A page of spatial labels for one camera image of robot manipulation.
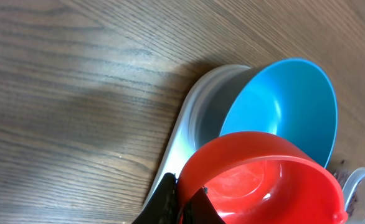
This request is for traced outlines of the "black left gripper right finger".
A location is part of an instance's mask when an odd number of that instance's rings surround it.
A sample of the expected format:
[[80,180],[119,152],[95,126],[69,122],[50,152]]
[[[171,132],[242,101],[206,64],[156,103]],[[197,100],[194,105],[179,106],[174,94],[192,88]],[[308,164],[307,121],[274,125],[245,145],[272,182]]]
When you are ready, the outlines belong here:
[[182,210],[182,224],[225,224],[207,196],[207,188],[199,189]]

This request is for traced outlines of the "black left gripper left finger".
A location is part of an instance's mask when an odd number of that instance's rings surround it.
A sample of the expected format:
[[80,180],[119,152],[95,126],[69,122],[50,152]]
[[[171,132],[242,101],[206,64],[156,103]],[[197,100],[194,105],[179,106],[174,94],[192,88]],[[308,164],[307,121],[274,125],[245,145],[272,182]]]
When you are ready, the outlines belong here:
[[176,224],[178,206],[175,190],[175,175],[166,173],[148,204],[132,224]]

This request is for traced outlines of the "red scoop with blue handle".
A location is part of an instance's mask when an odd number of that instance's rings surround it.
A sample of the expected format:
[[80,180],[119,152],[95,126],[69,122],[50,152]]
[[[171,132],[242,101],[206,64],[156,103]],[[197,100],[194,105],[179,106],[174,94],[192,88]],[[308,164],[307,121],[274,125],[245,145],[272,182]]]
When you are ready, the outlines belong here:
[[345,223],[341,186],[301,149],[274,134],[247,131],[211,140],[178,178],[178,207],[200,190],[214,218],[204,223]]

